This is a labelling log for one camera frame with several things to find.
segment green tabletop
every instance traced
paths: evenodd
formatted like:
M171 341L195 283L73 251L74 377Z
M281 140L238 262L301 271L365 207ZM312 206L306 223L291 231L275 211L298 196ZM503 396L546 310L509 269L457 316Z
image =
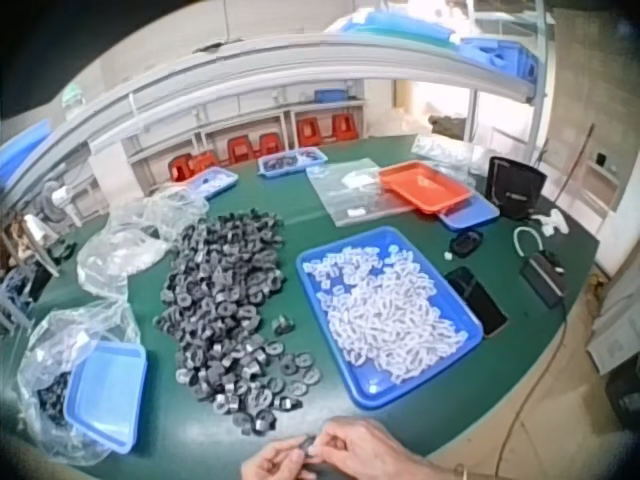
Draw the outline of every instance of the green tabletop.
M374 138L323 150L331 162L368 157L387 166L411 159L412 142L413 136ZM408 448L428 455L480 420L507 395L540 357L563 321L560 310L550 311L519 275L522 261L513 248L512 233L517 225L513 221L500 219L483 227L484 242L477 252L465 260L446 261L443 254L454 234L434 217L409 212L336 228L304 173L265 180L255 175L255 164L239 166L236 171L238 185L211 201L209 215L255 206L284 218L286 246L281 257L288 282L282 293L262 308L262 314L270 319L284 313L295 320L295 332L285 337L287 349L311 351L324 374L323 381L304 398L303 409L279 414L276 431L265 438L241 436L229 417L214 414L210 404L197 403L174 379L175 341L151 325L151 319L163 310L159 292L169 269L165 258L129 279L129 301L149 357L138 442L130 454L112 453L100 464L84 469L89 474L155 480L235 478L239 464L265 442L318 431L335 415L374 417ZM541 207L546 211L551 204L543 200ZM554 251L565 266L569 310L587 278L598 244L572 218L567 222L570 233L545 239L545 247ZM86 241L103 223L104 219L86 225L75 233L77 239ZM354 406L343 386L297 277L295 259L309 248L381 225L402 232L442 274L460 265L468 266L507 314L509 324L407 396L379 410L362 411ZM38 319L54 307L78 306L91 299L77 285L75 269L75 261L68 262L61 277L47 286L36 306ZM24 338L17 339L15 352L7 341L2 346L4 385L15 376L24 342ZM4 426L15 424L15 412L15 398L3 393Z

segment red tray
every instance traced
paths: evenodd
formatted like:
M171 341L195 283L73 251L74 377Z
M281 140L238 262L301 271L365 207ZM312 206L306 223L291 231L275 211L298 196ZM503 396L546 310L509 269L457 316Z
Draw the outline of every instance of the red tray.
M413 160L378 172L380 183L425 213L438 213L471 197L472 191L444 173Z

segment power cord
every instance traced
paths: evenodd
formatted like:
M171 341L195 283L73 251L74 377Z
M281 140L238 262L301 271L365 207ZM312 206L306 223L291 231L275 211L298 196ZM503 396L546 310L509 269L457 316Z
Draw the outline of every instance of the power cord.
M553 354L551 354L551 358L549 359L549 362L547 362L547 365L544 367L544 370L542 370L542 373L540 374L538 379L535 381L535 383L531 386L531 388L527 392L527 395L524 397L524 400L522 400L522 403L518 407L518 410L516 411L516 414L514 415L513 420L511 421L511 425L509 425L507 434L505 435L504 440L502 441L502 445L500 447L500 453L498 453L498 460L496 462L496 469L494 472L494 476L496 478L500 476L500 467L502 466L502 460L504 458L504 453L507 450L507 445L509 444L509 440L511 440L511 436L513 435L513 430L515 429L515 426L520 420L520 417L522 416L522 412L524 412L524 409L529 403L529 400L531 400L531 397L533 397L533 394L540 386L540 383L542 383L542 380L544 379L544 377L547 375L547 373L549 373L551 366L553 365L558 354L560 353L560 349L562 348L562 344L564 343L565 337L567 336L567 329L569 328L569 325L568 325L569 318L567 314L567 308L564 302L562 302L560 305L562 307L562 314L564 316L564 321L562 322L562 331L560 333L560 341L558 342L558 346L554 350Z

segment smartphone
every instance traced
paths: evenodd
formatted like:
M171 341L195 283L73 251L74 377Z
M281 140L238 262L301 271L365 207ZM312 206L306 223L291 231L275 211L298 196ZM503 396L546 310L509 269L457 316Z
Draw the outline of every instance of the smartphone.
M485 338L492 337L507 324L507 316L489 296L476 276L467 267L459 267L445 275L449 284L478 317Z

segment black speaker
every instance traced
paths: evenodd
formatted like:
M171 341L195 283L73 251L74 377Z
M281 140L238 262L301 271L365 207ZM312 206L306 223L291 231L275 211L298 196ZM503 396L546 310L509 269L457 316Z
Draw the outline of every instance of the black speaker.
M523 220L534 211L546 181L547 176L530 165L491 157L484 196L503 217Z

